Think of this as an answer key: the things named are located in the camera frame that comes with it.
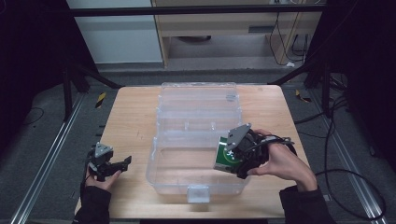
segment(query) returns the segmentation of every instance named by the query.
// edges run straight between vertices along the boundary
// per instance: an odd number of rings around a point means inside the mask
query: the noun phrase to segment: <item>gray floor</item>
[[[165,69],[136,69],[133,72],[103,73],[104,76],[120,84],[159,85],[165,81],[233,81],[236,83],[266,83],[286,75],[292,68],[279,66],[274,61],[271,51],[263,36],[224,37],[213,36],[208,42],[173,41],[174,51],[170,54],[169,66]],[[313,97],[313,90],[301,89],[304,76],[295,78],[282,90],[290,107],[294,120],[317,114],[314,103],[298,99],[295,90]],[[71,220],[78,201],[78,188],[82,176],[83,159],[91,145],[100,140],[117,90],[111,90],[95,80],[89,79],[92,87],[84,96],[80,112],[70,130],[62,150],[49,173],[48,179],[38,195],[30,213],[29,220]],[[94,108],[98,95],[105,91],[106,99],[101,108]],[[340,93],[332,92],[336,98]],[[59,132],[63,117],[63,89],[56,86],[37,95],[26,122],[38,121],[24,125],[20,133],[12,140],[10,153],[0,162],[0,220],[8,223],[20,205],[25,193],[35,178],[35,174],[45,159],[52,142]],[[345,147],[361,174],[369,178],[380,189],[387,200],[388,223],[396,223],[394,189],[396,175],[383,159],[374,158],[362,135],[359,125],[345,108],[335,113],[337,132],[343,139]],[[306,135],[325,136],[327,129],[323,119],[314,119],[296,126],[300,132],[305,153],[315,172],[323,170],[324,139]],[[329,167],[343,167],[334,143],[329,146]],[[346,175],[330,175],[332,189],[337,199],[353,211],[364,215],[361,202],[349,178]],[[318,178],[324,194],[327,188],[323,177]],[[328,202],[332,216],[338,223],[369,223],[355,218],[342,210],[334,201]],[[271,223],[283,223],[283,220],[271,220]]]

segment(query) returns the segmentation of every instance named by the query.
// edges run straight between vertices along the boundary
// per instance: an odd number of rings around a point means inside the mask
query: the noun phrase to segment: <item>black tripod leg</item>
[[[299,68],[295,69],[294,71],[288,73],[287,75],[285,75],[284,77],[273,81],[273,82],[269,82],[268,85],[277,85],[280,86],[282,84],[284,84],[285,82],[291,80],[294,77],[297,77],[298,75],[300,75],[303,72],[307,72],[309,71],[315,64],[316,64],[317,60],[308,60],[307,62],[305,62],[305,64],[301,65]]]
[[[108,87],[110,87],[112,89],[119,89],[119,88],[124,87],[124,86],[121,86],[121,85],[119,85],[117,83],[114,83],[114,82],[112,82],[112,81],[100,76],[97,73],[94,73],[93,71],[91,71],[90,69],[88,69],[88,68],[86,68],[86,67],[84,67],[82,65],[76,65],[76,68],[79,71],[85,73],[87,76],[95,78],[96,80],[102,82],[103,84],[107,85]]]
[[[67,68],[63,70],[64,77],[64,121],[67,121],[72,114],[73,101],[72,101],[72,89],[69,74]]]
[[[314,88],[321,81],[323,75],[323,64],[318,63],[313,67],[305,78],[304,85],[307,89]]]
[[[69,78],[72,80],[72,83],[77,88],[78,92],[88,92],[90,89],[90,84],[82,76],[74,66],[70,66],[68,70]]]

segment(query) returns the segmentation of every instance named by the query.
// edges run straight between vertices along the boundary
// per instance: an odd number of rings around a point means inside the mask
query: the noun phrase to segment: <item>wooden table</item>
[[[210,203],[188,204],[186,195],[160,195],[146,180],[152,138],[156,134],[156,106],[161,87],[120,89],[101,143],[114,147],[111,161],[132,155],[129,170],[112,189],[113,218],[271,218],[283,217],[279,191],[293,182],[273,176],[253,176],[240,195],[211,196]],[[278,86],[237,85],[244,123],[291,137],[299,157],[307,163],[282,90]]]

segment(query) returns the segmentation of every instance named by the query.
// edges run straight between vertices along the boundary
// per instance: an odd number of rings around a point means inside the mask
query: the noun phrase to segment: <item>clear plastic container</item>
[[[147,180],[160,194],[208,203],[238,194],[248,180],[213,169],[219,138],[242,125],[235,83],[163,83]]]

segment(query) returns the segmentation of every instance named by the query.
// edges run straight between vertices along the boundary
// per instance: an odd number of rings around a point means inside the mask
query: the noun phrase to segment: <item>black cable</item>
[[[279,34],[279,38],[280,38],[280,42],[282,43],[282,47],[283,47],[283,53],[285,54],[285,56],[290,60],[291,63],[297,63],[297,62],[301,62],[303,59],[300,60],[295,60],[289,57],[288,53],[286,52],[286,46],[285,46],[285,42],[283,41],[283,37],[282,34],[280,33],[280,28],[279,28],[279,12],[276,13],[276,22],[275,22],[275,26],[274,26],[274,30],[275,28],[277,29],[277,32]]]
[[[316,137],[316,138],[326,138],[326,136],[317,136],[317,135],[313,135],[313,134],[310,134],[310,133],[303,133],[303,132],[300,132],[300,131],[298,131],[297,133],[305,134],[305,135],[308,135],[308,136],[311,136],[311,137]]]
[[[277,61],[276,56],[275,56],[275,53],[274,53],[274,49],[272,48],[272,35],[273,35],[274,30],[275,30],[275,28],[276,28],[278,19],[279,19],[279,12],[276,13],[276,21],[275,21],[275,24],[274,24],[274,29],[272,30],[272,32],[271,32],[271,34],[270,34],[270,40],[269,40],[269,41],[270,41],[270,49],[271,49],[271,51],[272,51],[272,53],[273,53],[275,62],[276,62],[278,65],[286,65],[286,63],[280,63],[280,62]]]
[[[332,82],[332,84],[335,86],[335,88],[337,90],[340,90],[340,91],[347,90],[347,86],[342,81],[339,81],[337,78],[330,76],[330,81]]]
[[[344,105],[340,105],[340,104],[343,103],[343,102],[345,102],[345,101],[346,101],[346,100],[341,101],[341,102],[335,104],[333,109],[336,110],[336,109],[338,109],[338,108],[341,108],[341,107],[344,106]],[[325,114],[325,112],[320,112],[320,113],[318,113],[318,114],[316,114],[316,115],[313,115],[313,116],[310,116],[310,117],[308,117],[308,118],[300,119],[300,120],[294,121],[294,124],[306,123],[306,122],[308,122],[308,121],[310,121],[310,120],[312,120],[312,119],[315,119],[315,118],[317,118],[317,117],[320,117],[321,115],[324,115],[324,114]]]
[[[273,136],[273,137],[275,137],[276,139],[269,140],[269,141],[265,141],[265,142],[260,142],[259,144],[254,145],[253,147],[249,147],[248,149],[245,150],[245,152],[249,152],[249,151],[253,150],[254,148],[260,147],[260,146],[262,146],[262,145],[266,145],[266,144],[273,143],[273,142],[279,142],[279,139],[282,139],[281,137],[276,136],[276,135],[274,135],[274,134],[270,134],[270,135],[266,135],[266,136]]]
[[[79,185],[79,198],[81,200],[82,200],[83,195],[84,195],[85,183],[86,183],[87,179],[91,176],[91,175],[87,176],[87,170],[88,170],[88,164],[90,163],[91,157],[92,157],[94,152],[95,152],[95,149],[94,148],[91,149],[87,153],[87,157],[86,157],[86,159],[84,161],[84,173],[82,174],[82,180],[81,180],[81,183]]]
[[[44,109],[42,109],[42,108],[40,108],[40,107],[32,107],[32,108],[31,108],[31,110],[34,110],[34,109],[40,110],[40,111],[41,111],[41,115],[38,117],[38,119],[35,119],[35,120],[33,120],[33,121],[30,121],[30,122],[23,123],[22,125],[30,125],[30,124],[33,124],[33,123],[38,122],[41,118],[43,118],[43,116],[44,116]]]
[[[294,48],[295,43],[296,43],[298,37],[299,37],[299,35],[296,35],[296,36],[294,37],[293,44],[291,45],[291,52],[292,52],[295,56],[304,57],[305,54],[306,54],[306,51],[307,51],[308,35],[305,35],[305,40],[304,40],[303,49],[295,49],[295,48]]]
[[[328,169],[328,168],[327,168],[327,163],[328,163],[327,157],[328,157],[328,150],[329,150],[329,149],[328,149],[329,139],[330,139],[330,136],[331,136],[332,129],[335,129],[334,112],[335,112],[335,105],[338,104],[338,103],[336,103],[336,101],[337,101],[337,100],[334,101],[333,106],[332,106],[331,116],[330,116],[331,123],[330,123],[330,125],[329,125],[329,131],[327,132],[326,141],[325,141],[325,146],[324,146],[324,171],[319,172],[318,175],[322,175],[322,174],[325,175],[326,187],[327,187],[327,189],[328,189],[328,191],[329,191],[329,194],[332,196],[332,199],[333,199],[342,209],[344,209],[344,210],[345,210],[346,212],[348,212],[350,215],[352,215],[352,216],[354,216],[354,217],[358,217],[358,218],[363,219],[363,220],[367,220],[367,221],[378,220],[378,219],[382,218],[382,217],[385,215],[386,211],[387,211],[387,208],[386,208],[386,207],[387,207],[386,201],[385,201],[384,197],[382,196],[382,194],[379,192],[378,188],[377,188],[376,186],[374,186],[374,184],[371,183],[371,182],[370,182],[367,178],[365,178],[364,176],[359,175],[359,174],[356,174],[356,173],[354,173],[354,172],[352,172],[352,171],[348,171],[348,170],[345,170],[345,169]],[[331,188],[331,185],[330,185],[330,183],[329,183],[329,177],[328,177],[328,173],[331,173],[331,172],[345,172],[345,173],[350,173],[350,174],[353,174],[353,175],[357,175],[358,177],[360,177],[360,178],[362,178],[363,180],[365,180],[366,183],[367,183],[368,185],[370,185],[370,186],[372,187],[372,189],[374,189],[374,190],[376,191],[376,193],[378,194],[379,198],[381,199],[382,204],[383,204],[382,213],[381,213],[379,216],[377,216],[377,217],[364,217],[364,216],[361,216],[361,215],[359,215],[359,214],[357,214],[357,213],[355,213],[355,212],[352,212],[350,209],[347,209],[345,206],[343,206],[343,205],[336,199],[336,197],[334,196],[334,193],[332,192],[332,188]]]
[[[307,53],[308,53],[308,35],[305,35],[303,63],[305,63],[305,57]]]
[[[382,217],[384,217],[384,215],[387,212],[387,202],[384,198],[384,196],[382,196],[381,192],[379,191],[379,189],[375,186],[375,184],[373,184],[373,182],[371,182],[370,180],[368,180],[366,177],[364,177],[363,175],[360,175],[358,173],[355,173],[353,171],[349,171],[346,169],[327,169],[326,171],[321,171],[316,173],[315,175],[324,175],[324,174],[328,174],[328,173],[348,173],[351,175],[355,175],[359,178],[361,178],[362,180],[364,180],[366,182],[366,184],[370,185],[370,187],[375,191],[375,193],[378,195],[379,199],[381,200],[381,203],[383,204],[382,207],[382,213],[380,215],[378,215],[378,217],[364,217],[358,214],[354,214],[354,212],[351,212],[349,209],[347,209],[345,206],[343,206],[340,202],[337,201],[337,199],[334,197],[334,195],[332,196],[332,199],[345,211],[347,211],[349,214],[351,214],[352,216],[367,220],[367,221],[374,221],[374,220],[378,220]]]
[[[329,35],[326,35],[327,38],[326,38],[324,41],[322,41],[322,44],[321,44],[319,47],[317,47],[317,48],[315,49],[315,51],[312,52],[308,58],[306,58],[307,60],[310,60],[311,58],[317,57],[316,54],[317,54],[322,48],[324,48],[324,47],[328,44],[328,42],[329,42],[329,40],[332,38],[332,36],[338,32],[338,30],[341,28],[341,26],[344,24],[344,22],[348,19],[348,17],[350,16],[350,14],[352,14],[352,11],[355,9],[355,7],[356,7],[356,5],[358,4],[359,0],[350,0],[350,1],[346,1],[346,3],[347,3],[347,2],[351,2],[351,1],[355,1],[354,5],[350,8],[350,10],[348,11],[348,13],[347,13],[347,14],[345,15],[345,17],[338,23],[338,25],[332,30],[332,32],[331,32]]]

